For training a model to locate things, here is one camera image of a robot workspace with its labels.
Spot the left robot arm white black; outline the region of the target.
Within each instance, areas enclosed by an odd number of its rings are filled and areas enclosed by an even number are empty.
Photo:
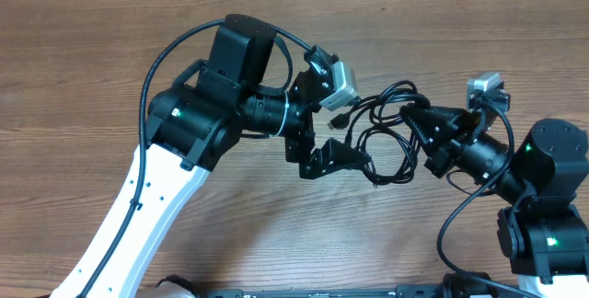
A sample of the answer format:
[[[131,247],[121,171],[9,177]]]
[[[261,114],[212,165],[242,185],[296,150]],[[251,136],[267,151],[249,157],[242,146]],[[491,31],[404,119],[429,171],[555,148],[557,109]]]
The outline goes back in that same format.
[[[359,169],[368,156],[329,139],[315,145],[313,116],[360,101],[353,69],[305,45],[304,72],[263,84],[273,49],[293,35],[239,14],[211,22],[209,56],[139,106],[139,144],[121,191],[56,297],[133,297],[168,229],[220,158],[241,139],[281,137],[285,159],[304,179]]]

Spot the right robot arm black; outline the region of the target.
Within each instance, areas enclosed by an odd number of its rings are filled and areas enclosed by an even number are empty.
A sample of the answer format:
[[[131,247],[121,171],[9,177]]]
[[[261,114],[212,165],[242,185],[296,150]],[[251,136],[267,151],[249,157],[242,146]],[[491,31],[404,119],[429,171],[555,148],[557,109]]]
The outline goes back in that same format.
[[[585,297],[588,294],[588,226],[573,205],[588,175],[588,137],[565,120],[544,119],[520,147],[489,136],[487,124],[506,121],[497,105],[472,110],[406,105],[400,116],[427,155],[426,167],[442,177],[454,167],[508,205],[498,212],[497,236],[517,286],[451,264],[431,297]]]

